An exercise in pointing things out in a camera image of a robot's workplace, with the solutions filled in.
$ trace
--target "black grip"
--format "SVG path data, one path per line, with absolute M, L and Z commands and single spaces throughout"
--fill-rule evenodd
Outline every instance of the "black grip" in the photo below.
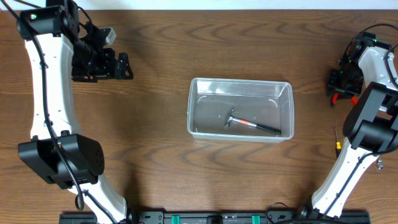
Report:
M 280 134 L 280 130 L 279 129 L 268 127 L 268 126 L 265 126 L 265 125 L 262 125 L 262 124 L 257 124 L 256 128 L 264 130 L 264 131 L 269 131 L 269 132 L 274 133 L 274 134 Z

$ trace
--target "wood grain surface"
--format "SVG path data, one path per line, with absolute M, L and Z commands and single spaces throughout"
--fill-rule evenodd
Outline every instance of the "wood grain surface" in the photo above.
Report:
M 298 207 L 336 161 L 333 128 L 352 108 L 330 108 L 325 83 L 347 43 L 396 11 L 91 11 L 113 27 L 134 80 L 74 83 L 85 136 L 99 141 L 105 174 L 137 210 L 264 211 Z M 58 223 L 74 195 L 46 184 L 18 158 L 29 141 L 33 91 L 29 58 L 14 18 L 0 12 L 0 223 Z M 375 29 L 394 44 L 397 32 Z M 195 77 L 285 81 L 293 86 L 294 138 L 280 144 L 195 140 L 187 101 Z M 368 210 L 372 223 L 397 223 L 398 153 L 358 182 L 345 208 Z

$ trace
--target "screwdriver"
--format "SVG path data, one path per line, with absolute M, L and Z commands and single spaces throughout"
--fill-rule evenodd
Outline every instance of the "screwdriver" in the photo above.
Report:
M 338 141 L 337 128 L 336 127 L 335 127 L 335 135 L 336 135 L 336 155 L 338 157 L 340 155 L 340 151 L 341 151 L 341 144 Z

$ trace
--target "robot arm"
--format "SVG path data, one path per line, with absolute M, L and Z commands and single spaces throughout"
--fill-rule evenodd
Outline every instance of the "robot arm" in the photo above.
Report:
M 378 156 L 366 157 L 353 171 L 359 159 L 397 144 L 398 91 L 387 71 L 391 69 L 393 79 L 397 78 L 392 62 L 394 54 L 388 55 L 389 68 L 384 60 L 390 48 L 389 44 L 378 41 L 374 34 L 361 33 L 351 42 L 349 52 L 341 59 L 341 70 L 332 71 L 329 88 L 331 80 L 337 81 L 334 87 L 338 93 L 345 96 L 360 93 L 363 79 L 367 88 L 344 123 L 343 134 L 346 137 L 338 160 L 326 181 L 312 196 L 313 210 L 318 213 L 332 218 L 340 217 L 349 194 Z M 392 118 L 378 117 L 378 110 L 385 111 Z
M 83 27 L 88 35 L 78 38 L 77 5 L 71 0 L 47 1 L 47 7 L 21 12 L 40 45 L 46 62 L 47 101 L 52 130 L 63 148 L 68 163 L 76 176 L 84 199 L 99 223 L 128 222 L 127 203 L 104 176 L 104 155 L 97 141 L 81 135 L 73 103 L 72 80 L 97 82 L 99 79 L 132 79 L 126 53 L 114 58 L 111 45 L 116 37 L 112 28 L 99 29 L 91 21 Z M 54 152 L 49 131 L 44 122 L 42 71 L 39 54 L 21 24 L 19 31 L 25 39 L 32 65 L 34 87 L 34 122 L 31 142 L 19 144 L 19 156 L 34 172 L 49 184 L 57 184 L 77 194 L 71 177 Z M 95 205 L 100 203 L 105 212 Z

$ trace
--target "plastic container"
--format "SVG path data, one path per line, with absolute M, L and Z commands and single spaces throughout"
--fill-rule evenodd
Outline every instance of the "plastic container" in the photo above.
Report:
M 231 123 L 233 116 L 281 130 L 280 135 Z M 282 142 L 294 135 L 292 86 L 287 82 L 194 78 L 188 99 L 188 131 L 194 138 Z

